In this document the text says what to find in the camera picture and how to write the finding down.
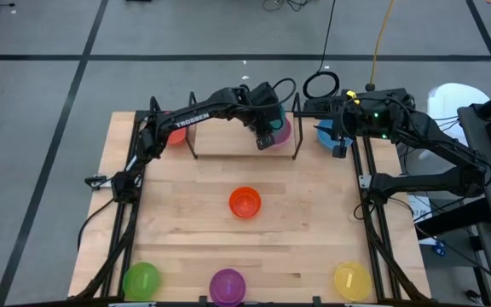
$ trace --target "yellow cable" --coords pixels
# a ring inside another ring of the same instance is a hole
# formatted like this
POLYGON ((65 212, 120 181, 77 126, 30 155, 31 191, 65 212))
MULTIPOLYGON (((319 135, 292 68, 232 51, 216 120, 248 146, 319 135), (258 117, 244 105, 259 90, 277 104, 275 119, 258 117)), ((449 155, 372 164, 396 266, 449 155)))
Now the yellow cable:
POLYGON ((376 47, 374 47, 374 57, 373 57, 373 69, 371 71, 371 82, 374 81, 374 72, 376 71, 376 57, 378 56, 378 46, 380 45, 380 40, 382 39, 382 34, 385 30, 385 25, 388 23, 388 19, 390 18, 391 8, 393 8, 393 3, 395 0, 391 0, 390 6, 388 7, 388 11, 385 13, 384 23, 382 24, 382 28, 380 29, 380 33, 378 34, 378 38, 376 39, 376 47))

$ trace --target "plastic bowl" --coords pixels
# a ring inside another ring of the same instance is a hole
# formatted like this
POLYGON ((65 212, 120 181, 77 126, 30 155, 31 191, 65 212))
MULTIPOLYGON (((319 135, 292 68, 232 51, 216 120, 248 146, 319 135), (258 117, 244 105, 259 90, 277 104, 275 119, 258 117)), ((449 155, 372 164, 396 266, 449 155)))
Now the plastic bowl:
POLYGON ((238 271, 222 269, 211 278, 210 295, 219 307, 235 307, 244 300, 246 281, 238 271))
MULTIPOLYGON (((332 119, 323 119, 318 125, 320 127, 332 128, 332 119)), ((338 144, 337 141, 333 141, 331 139, 331 136, 321 130, 317 131, 317 139, 318 141, 320 141, 320 144, 323 145, 324 148, 327 148, 329 150, 332 150, 338 144)), ((345 137, 344 140, 346 141, 347 148, 353 142, 349 137, 345 137)))
POLYGON ((274 145, 270 148, 279 148, 289 142, 291 140, 291 123, 289 119, 286 119, 286 122, 283 125, 283 128, 276 130, 273 132, 274 136, 274 145))
POLYGON ((373 288, 371 275, 357 262, 340 264, 334 275, 334 284, 337 291, 352 302, 361 302, 373 288))
POLYGON ((168 137, 168 145, 177 145, 185 141, 185 135, 187 135, 187 128, 181 128, 170 133, 168 137))
POLYGON ((228 204, 237 217, 253 217, 261 209, 261 195, 250 187, 237 188, 230 195, 228 204))
POLYGON ((159 272, 150 263, 134 264, 124 275, 123 290, 126 299, 130 301, 150 300, 159 286, 159 272))

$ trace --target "purple bowl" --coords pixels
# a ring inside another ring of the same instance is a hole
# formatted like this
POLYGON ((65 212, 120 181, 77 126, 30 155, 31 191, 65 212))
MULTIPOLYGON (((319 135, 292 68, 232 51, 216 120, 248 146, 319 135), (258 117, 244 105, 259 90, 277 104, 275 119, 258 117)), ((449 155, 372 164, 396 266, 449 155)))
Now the purple bowl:
POLYGON ((235 307, 244 300, 246 281, 236 270, 222 269, 211 278, 210 295, 219 307, 235 307))

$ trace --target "green bowl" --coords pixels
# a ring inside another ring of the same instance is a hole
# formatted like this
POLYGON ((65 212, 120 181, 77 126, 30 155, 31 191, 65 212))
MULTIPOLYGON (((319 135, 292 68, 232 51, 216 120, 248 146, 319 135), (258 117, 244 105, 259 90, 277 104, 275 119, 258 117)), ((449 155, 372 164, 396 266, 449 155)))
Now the green bowl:
POLYGON ((159 286, 159 272, 149 263, 134 264, 124 275, 123 290, 129 301, 148 301, 159 286))

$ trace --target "black cable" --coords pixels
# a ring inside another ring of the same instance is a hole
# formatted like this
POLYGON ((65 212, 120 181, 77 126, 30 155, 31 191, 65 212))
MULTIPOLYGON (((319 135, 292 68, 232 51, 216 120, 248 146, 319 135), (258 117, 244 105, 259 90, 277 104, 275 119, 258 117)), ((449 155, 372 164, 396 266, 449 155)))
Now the black cable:
POLYGON ((483 163, 486 163, 486 165, 488 166, 488 168, 490 169, 490 179, 488 179, 488 182, 486 182, 486 185, 484 187, 487 187, 490 185, 491 183, 491 164, 489 164, 488 162, 486 161, 483 161, 483 163))
POLYGON ((388 199, 394 200, 394 201, 397 201, 398 203, 403 204, 410 211, 410 214, 412 214, 412 216, 414 217, 414 210, 409 204, 407 204, 406 202, 404 202, 402 200, 398 200, 397 198, 393 198, 393 197, 388 197, 388 199))
POLYGON ((486 269, 484 268, 484 266, 482 266, 480 263, 478 263, 477 261, 475 260, 472 260, 470 259, 469 257, 467 257, 466 255, 464 255, 462 252, 459 252, 456 248, 450 246, 447 242, 443 241, 443 242, 440 242, 438 239, 435 238, 434 235, 429 235, 427 234, 425 231, 423 231, 420 227, 418 227, 417 224, 414 224, 414 227, 416 227, 416 229, 421 232, 422 234, 430 237, 431 239, 439 242, 439 243, 442 243, 444 246, 448 247, 449 249, 451 249, 453 252, 457 253, 458 255, 460 255, 463 259, 467 260, 468 262, 470 262, 471 264, 474 264, 475 266, 477 266, 480 270, 482 270, 484 273, 488 274, 491 276, 491 271, 489 269, 486 269))
POLYGON ((278 87, 278 85, 284 83, 285 81, 291 82, 293 85, 293 89, 291 90, 291 93, 286 98, 284 98, 281 101, 278 101, 278 103, 275 103, 273 105, 266 105, 266 106, 260 106, 260 107, 250 107, 250 108, 275 107, 276 105, 280 105, 280 104, 288 101, 293 96, 293 94, 295 94, 295 91, 297 90, 297 83, 295 82, 295 80, 293 80, 292 78, 283 78, 282 80, 280 80, 280 81, 276 82, 276 84, 274 84, 274 86, 272 87, 272 90, 276 90, 276 87, 278 87))
POLYGON ((349 132, 348 129, 346 129, 346 125, 344 124, 344 110, 348 106, 349 103, 351 103, 354 100, 348 99, 343 105, 342 105, 342 112, 340 113, 340 126, 342 127, 342 132, 344 133, 344 136, 349 137, 352 140, 355 140, 355 136, 352 136, 349 132))
MULTIPOLYGON (((312 0, 304 0, 304 1, 301 1, 300 3, 293 1, 293 0, 286 0, 286 1, 287 1, 287 4, 289 4, 289 6, 291 7, 291 9, 294 10, 295 12, 299 12, 301 9, 303 9, 303 7, 306 6, 306 4, 312 2, 312 0)), ((265 9, 269 12, 274 12, 274 11, 277 11, 278 9, 281 9, 281 7, 283 7, 283 3, 284 3, 284 0, 264 0, 263 1, 263 9, 265 9), (266 3, 268 1, 274 2, 275 8, 273 8, 273 9, 267 8, 266 3)))
MULTIPOLYGON (((355 219, 358 219, 358 220, 362 221, 362 220, 365 219, 365 217, 358 217, 357 216, 357 209, 359 209, 359 208, 361 208, 361 204, 359 204, 359 205, 357 205, 355 207, 355 209, 354 209, 354 217, 355 217, 355 219)), ((368 211, 368 214, 372 214, 373 211, 374 211, 374 206, 368 211)))
POLYGON ((331 32, 332 15, 334 13, 334 4, 335 4, 335 2, 336 2, 336 0, 332 0, 331 14, 329 15, 329 24, 327 25, 327 33, 325 35, 325 45, 323 46, 323 54, 321 55, 320 68, 318 68, 317 72, 320 72, 321 69, 323 68, 323 61, 325 60, 325 52, 327 50, 327 42, 329 41, 329 33, 331 32))
POLYGON ((405 155, 408 156, 409 154, 413 153, 415 150, 417 150, 417 148, 413 148, 413 150, 411 151, 408 151, 410 147, 407 145, 407 148, 406 148, 406 152, 405 153, 402 153, 400 156, 399 156, 399 159, 404 157, 405 155))
MULTIPOLYGON (((389 98, 387 100, 389 100, 390 102, 393 102, 393 103, 397 104, 399 107, 401 107, 402 111, 408 116, 408 119, 410 119, 412 117, 412 115, 410 114, 410 110, 408 110, 408 108, 405 107, 400 101, 397 101, 393 98, 389 98)), ((421 133, 419 133, 416 125, 414 123, 412 123, 411 126, 414 128, 414 131, 418 134, 418 138, 421 140, 422 139, 421 133)))
POLYGON ((77 236, 77 251, 79 247, 81 247, 81 239, 83 237, 83 231, 86 225, 90 222, 92 217, 95 217, 98 215, 100 212, 102 212, 105 208, 107 208, 109 205, 113 203, 113 199, 110 199, 105 205, 103 205, 100 209, 96 210, 94 213, 92 213, 91 216, 89 216, 86 221, 84 221, 83 226, 81 226, 81 229, 78 231, 78 236, 77 236))
POLYGON ((325 44, 323 46, 323 54, 321 55, 321 63, 320 63, 320 68, 318 68, 317 72, 315 72, 313 75, 311 75, 309 78, 306 79, 303 85, 303 94, 309 98, 309 99, 314 99, 314 98, 322 98, 322 97, 331 97, 334 94, 338 92, 338 89, 340 88, 340 80, 338 79, 338 76, 334 72, 322 72, 321 69, 323 68, 323 62, 325 61, 325 53, 327 50, 327 42, 329 41, 329 33, 331 32, 331 24, 332 24, 332 16, 334 13, 334 5, 335 5, 336 0, 332 0, 332 6, 331 6, 331 14, 329 16, 329 25, 327 26, 327 33, 325 36, 325 44), (327 94, 323 96, 312 96, 308 92, 308 85, 310 82, 312 82, 315 78, 318 78, 319 76, 329 76, 334 80, 334 87, 332 88, 331 91, 329 91, 327 94))
POLYGON ((304 2, 300 2, 300 3, 297 3, 293 0, 287 0, 287 4, 289 4, 289 6, 291 7, 292 10, 294 10, 295 12, 298 12, 300 11, 304 6, 306 6, 306 4, 310 3, 312 0, 304 0, 304 2), (295 7, 293 7, 292 4, 295 4, 298 6, 297 9, 295 9, 295 7))

